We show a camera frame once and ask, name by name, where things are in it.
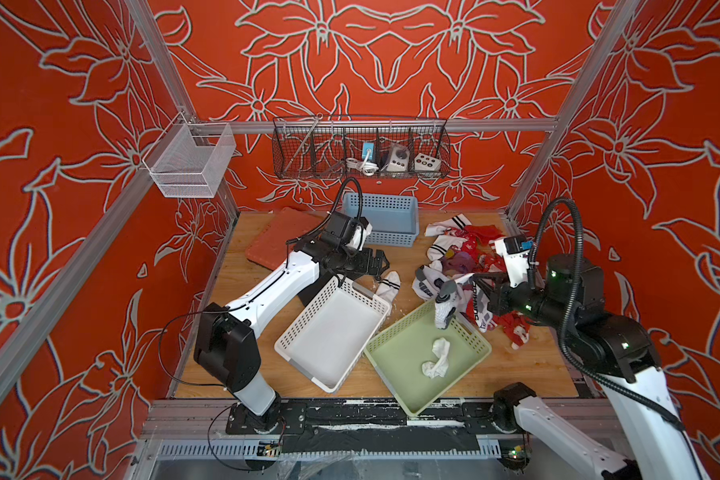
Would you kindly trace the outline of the red christmas sock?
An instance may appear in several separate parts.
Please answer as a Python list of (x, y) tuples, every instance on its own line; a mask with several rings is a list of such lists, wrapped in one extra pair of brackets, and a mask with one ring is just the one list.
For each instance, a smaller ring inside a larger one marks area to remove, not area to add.
[(467, 225), (467, 242), (474, 247), (488, 247), (492, 242), (505, 237), (505, 233), (495, 225)]

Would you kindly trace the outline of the red santa sock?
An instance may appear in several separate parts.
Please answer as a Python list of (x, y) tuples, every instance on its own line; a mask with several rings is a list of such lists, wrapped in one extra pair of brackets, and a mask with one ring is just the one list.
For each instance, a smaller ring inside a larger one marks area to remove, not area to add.
[(495, 317), (493, 321), (509, 338), (513, 350), (518, 350), (529, 342), (530, 324), (522, 315), (510, 312)]

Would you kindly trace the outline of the white sock black stripes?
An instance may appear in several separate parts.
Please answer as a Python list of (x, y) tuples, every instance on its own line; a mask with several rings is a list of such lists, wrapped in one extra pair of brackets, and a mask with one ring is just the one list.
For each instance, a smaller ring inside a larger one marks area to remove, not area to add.
[(382, 300), (393, 304), (400, 291), (400, 276), (396, 271), (388, 271), (379, 281), (375, 295)]

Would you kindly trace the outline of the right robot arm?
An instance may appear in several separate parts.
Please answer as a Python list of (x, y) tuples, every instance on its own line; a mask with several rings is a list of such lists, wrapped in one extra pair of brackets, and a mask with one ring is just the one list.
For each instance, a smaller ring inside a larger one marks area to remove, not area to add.
[(633, 455), (607, 451), (555, 414), (521, 382), (494, 394), (492, 421), (505, 433), (529, 433), (592, 479), (705, 479), (670, 398), (662, 362), (647, 330), (605, 308), (604, 273), (585, 258), (549, 258), (543, 286), (512, 285), (506, 273), (473, 277), (495, 314), (518, 313), (553, 328), (568, 362), (598, 384)]

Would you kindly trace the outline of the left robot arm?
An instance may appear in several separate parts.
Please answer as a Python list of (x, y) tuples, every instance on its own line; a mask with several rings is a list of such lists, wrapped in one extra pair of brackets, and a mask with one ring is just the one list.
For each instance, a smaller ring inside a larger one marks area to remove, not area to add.
[[(258, 340), (277, 314), (319, 278), (304, 252), (287, 260), (240, 298), (209, 306), (200, 317), (194, 358), (257, 417), (275, 415), (278, 393), (260, 371)], [(315, 295), (275, 343), (276, 352), (326, 393), (337, 392), (391, 304), (338, 275)]]

